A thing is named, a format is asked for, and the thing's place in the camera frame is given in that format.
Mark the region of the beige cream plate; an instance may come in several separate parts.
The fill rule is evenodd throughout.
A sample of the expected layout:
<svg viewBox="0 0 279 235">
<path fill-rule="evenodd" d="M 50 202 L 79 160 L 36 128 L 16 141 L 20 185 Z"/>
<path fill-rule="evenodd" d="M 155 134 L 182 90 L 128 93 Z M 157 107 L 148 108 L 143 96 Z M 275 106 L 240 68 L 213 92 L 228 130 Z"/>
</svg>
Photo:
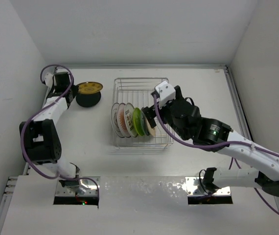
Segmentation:
<svg viewBox="0 0 279 235">
<path fill-rule="evenodd" d="M 156 130 L 155 128 L 152 128 L 149 124 L 149 122 L 146 122 L 146 128 L 148 130 L 149 135 L 155 137 L 156 136 Z"/>
</svg>

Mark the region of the yellow gold patterned plate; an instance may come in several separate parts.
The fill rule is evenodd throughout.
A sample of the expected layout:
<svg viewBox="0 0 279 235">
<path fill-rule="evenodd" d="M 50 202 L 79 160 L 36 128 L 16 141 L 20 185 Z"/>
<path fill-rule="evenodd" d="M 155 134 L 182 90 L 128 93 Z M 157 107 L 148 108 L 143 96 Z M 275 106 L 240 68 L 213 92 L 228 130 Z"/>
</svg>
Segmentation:
<svg viewBox="0 0 279 235">
<path fill-rule="evenodd" d="M 100 92 L 103 89 L 103 85 L 98 82 L 83 82 L 78 85 L 78 93 L 79 94 L 95 94 Z"/>
</svg>

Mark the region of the black plate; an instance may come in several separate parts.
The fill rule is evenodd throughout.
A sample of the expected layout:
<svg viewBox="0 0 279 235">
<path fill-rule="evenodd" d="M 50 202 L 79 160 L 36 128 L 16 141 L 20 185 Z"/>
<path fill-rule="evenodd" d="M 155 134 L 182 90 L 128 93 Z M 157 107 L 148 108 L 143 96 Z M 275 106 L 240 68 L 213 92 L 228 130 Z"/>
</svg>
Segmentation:
<svg viewBox="0 0 279 235">
<path fill-rule="evenodd" d="M 83 108 L 90 108 L 98 104 L 101 100 L 101 92 L 96 92 L 94 94 L 81 94 L 78 93 L 75 97 L 76 102 L 79 106 Z"/>
</svg>

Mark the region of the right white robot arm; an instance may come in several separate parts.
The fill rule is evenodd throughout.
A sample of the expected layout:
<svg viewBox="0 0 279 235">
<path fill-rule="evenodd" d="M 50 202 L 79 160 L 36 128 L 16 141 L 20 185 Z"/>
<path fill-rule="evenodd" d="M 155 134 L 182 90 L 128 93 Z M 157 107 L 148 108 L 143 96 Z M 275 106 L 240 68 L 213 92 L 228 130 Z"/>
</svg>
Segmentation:
<svg viewBox="0 0 279 235">
<path fill-rule="evenodd" d="M 143 109 L 150 127 L 158 119 L 162 128 L 178 143 L 207 152 L 226 155 L 249 166 L 227 170 L 209 167 L 198 186 L 212 195 L 224 187 L 259 188 L 279 197 L 279 153 L 245 138 L 229 125 L 202 117 L 191 98 L 184 98 L 179 86 L 164 81 L 151 93 L 154 104 Z"/>
</svg>

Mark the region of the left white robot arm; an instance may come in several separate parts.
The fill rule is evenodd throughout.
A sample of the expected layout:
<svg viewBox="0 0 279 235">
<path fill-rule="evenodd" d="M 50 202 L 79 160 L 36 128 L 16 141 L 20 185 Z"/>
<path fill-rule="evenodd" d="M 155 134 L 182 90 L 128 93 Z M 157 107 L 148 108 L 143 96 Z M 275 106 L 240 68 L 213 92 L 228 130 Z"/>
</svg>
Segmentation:
<svg viewBox="0 0 279 235">
<path fill-rule="evenodd" d="M 43 107 L 19 126 L 23 158 L 44 178 L 75 180 L 77 167 L 62 156 L 56 124 L 70 107 L 78 88 L 69 71 L 47 73 L 44 84 L 50 90 Z"/>
</svg>

